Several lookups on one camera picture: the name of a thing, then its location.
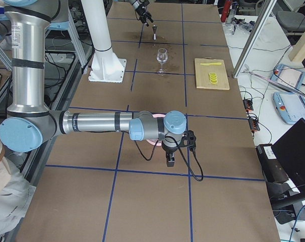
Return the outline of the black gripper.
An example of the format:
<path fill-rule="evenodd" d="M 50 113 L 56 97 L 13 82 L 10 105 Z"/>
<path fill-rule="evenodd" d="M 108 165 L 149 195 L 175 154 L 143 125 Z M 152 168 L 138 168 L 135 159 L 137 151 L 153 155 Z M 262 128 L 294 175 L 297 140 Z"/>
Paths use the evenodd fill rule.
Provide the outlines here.
<path fill-rule="evenodd" d="M 148 12 L 147 6 L 150 2 L 148 0 L 146 1 L 135 1 L 135 12 L 137 20 L 140 20 L 142 24 L 149 27 L 149 24 L 147 22 L 147 19 L 149 19 L 150 22 L 153 22 L 152 15 Z"/>
<path fill-rule="evenodd" d="M 162 148 L 166 152 L 166 164 L 167 167 L 174 166 L 174 154 L 178 150 L 178 142 L 176 140 L 163 140 Z"/>

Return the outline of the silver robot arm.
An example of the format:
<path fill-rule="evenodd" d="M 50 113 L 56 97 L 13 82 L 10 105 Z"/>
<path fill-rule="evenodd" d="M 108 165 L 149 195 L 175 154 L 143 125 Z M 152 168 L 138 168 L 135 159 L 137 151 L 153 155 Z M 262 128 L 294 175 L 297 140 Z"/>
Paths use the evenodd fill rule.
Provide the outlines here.
<path fill-rule="evenodd" d="M 148 0 L 132 0 L 129 1 L 135 10 L 137 20 L 141 21 L 142 24 L 149 26 L 148 20 L 153 23 L 152 15 L 148 12 L 147 6 L 149 5 Z"/>
<path fill-rule="evenodd" d="M 71 113 L 50 110 L 44 102 L 45 30 L 67 25 L 62 1 L 5 1 L 12 28 L 13 102 L 0 124 L 0 140 L 13 151 L 28 152 L 50 138 L 71 132 L 125 132 L 133 141 L 162 144 L 168 166 L 188 143 L 187 119 L 179 111 L 154 117 L 138 113 Z"/>

